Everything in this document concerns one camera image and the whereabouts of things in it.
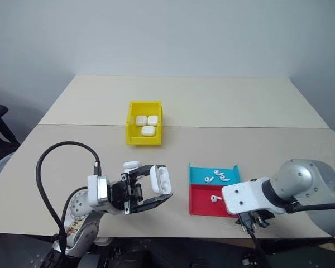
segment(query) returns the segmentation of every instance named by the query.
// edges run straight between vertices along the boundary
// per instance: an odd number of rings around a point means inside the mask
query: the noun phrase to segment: cable connector
[[[255,232],[255,220],[251,215],[251,212],[248,211],[239,213],[238,219],[240,219],[240,225],[245,232],[247,232],[249,235]]]
[[[102,176],[102,168],[101,168],[101,162],[100,161],[96,161],[94,163],[93,175],[97,175],[98,177]]]

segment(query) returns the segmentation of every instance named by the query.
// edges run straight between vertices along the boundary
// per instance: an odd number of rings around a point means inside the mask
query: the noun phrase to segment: black chair
[[[0,105],[0,133],[9,141],[3,141],[0,138],[0,160],[12,152],[15,152],[20,146],[20,143],[15,138],[15,135],[11,132],[2,119],[2,116],[6,114],[8,110],[9,109],[6,106]]]

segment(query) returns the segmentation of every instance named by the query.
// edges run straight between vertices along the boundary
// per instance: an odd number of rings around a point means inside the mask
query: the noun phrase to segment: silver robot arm
[[[274,214],[306,211],[319,228],[335,237],[335,171],[323,162],[290,160],[271,178],[225,186],[222,195],[227,210],[239,215],[244,229],[240,216],[244,213],[252,215],[252,226],[267,227],[266,220]]]
[[[67,240],[64,267],[69,263],[76,267],[76,262],[87,253],[97,238],[104,214],[142,212],[157,207],[172,196],[166,166],[140,166],[138,161],[134,162],[138,166],[130,165],[125,169],[120,181],[111,184],[106,176],[91,175],[88,176],[87,189],[73,195],[64,219]],[[160,195],[143,199],[141,184],[137,183],[143,176],[150,176],[153,191]],[[54,267],[59,262],[60,253],[59,241],[55,241],[42,267]]]

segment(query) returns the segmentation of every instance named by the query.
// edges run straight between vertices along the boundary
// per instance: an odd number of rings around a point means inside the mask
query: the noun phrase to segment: black cable
[[[261,247],[258,239],[256,238],[254,232],[254,219],[251,215],[251,212],[242,212],[238,214],[238,219],[240,220],[241,226],[244,227],[246,232],[251,236],[255,246],[256,246],[256,258],[257,258],[257,266],[261,268],[270,268],[270,264],[268,262],[267,256]]]
[[[335,203],[332,204],[321,204],[321,205],[297,205],[292,208],[292,213],[300,211],[312,211],[312,210],[327,210],[335,209]]]
[[[42,163],[45,159],[45,157],[54,149],[56,149],[57,147],[63,146],[63,145],[77,145],[80,147],[83,147],[85,149],[87,149],[88,151],[90,151],[92,153],[92,155],[95,158],[95,163],[94,163],[94,174],[101,176],[101,162],[99,161],[99,156],[97,155],[97,153],[90,148],[89,146],[80,143],[80,142],[75,142],[75,141],[63,141],[63,142],[59,142],[56,143],[54,145],[52,145],[51,147],[49,147],[46,151],[44,151],[44,153],[40,156],[37,165],[36,165],[36,183],[37,183],[37,188],[39,189],[40,195],[42,200],[44,201],[46,208],[49,210],[51,216],[53,217],[54,221],[56,222],[58,228],[59,228],[59,246],[60,246],[60,250],[61,250],[61,254],[60,254],[60,259],[57,262],[57,264],[59,262],[61,262],[61,260],[63,260],[63,258],[65,257],[65,253],[66,253],[66,247],[67,247],[67,234],[66,234],[66,230],[63,226],[63,222],[60,220],[60,218],[58,217],[57,213],[55,212],[55,209],[52,207],[46,193],[44,190],[44,186],[42,185],[42,181],[41,181],[41,167],[42,167]]]

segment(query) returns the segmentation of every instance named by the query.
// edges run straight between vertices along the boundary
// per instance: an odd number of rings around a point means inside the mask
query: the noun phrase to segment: sorting tray
[[[137,116],[157,116],[155,135],[143,136],[141,126],[135,125]],[[126,122],[126,142],[128,145],[161,145],[162,143],[162,102],[130,102]]]
[[[221,181],[219,176],[214,175],[214,170],[218,169],[223,172],[226,178],[230,181]],[[214,179],[210,183],[206,183],[205,177],[212,177]],[[221,168],[204,168],[191,167],[189,165],[189,182],[190,182],[190,215],[202,216],[217,216],[217,217],[233,217],[238,218],[237,215],[227,213],[226,204],[224,200],[211,201],[211,195],[222,197],[222,188],[227,185],[232,185],[240,182],[240,172],[238,165],[233,169]]]

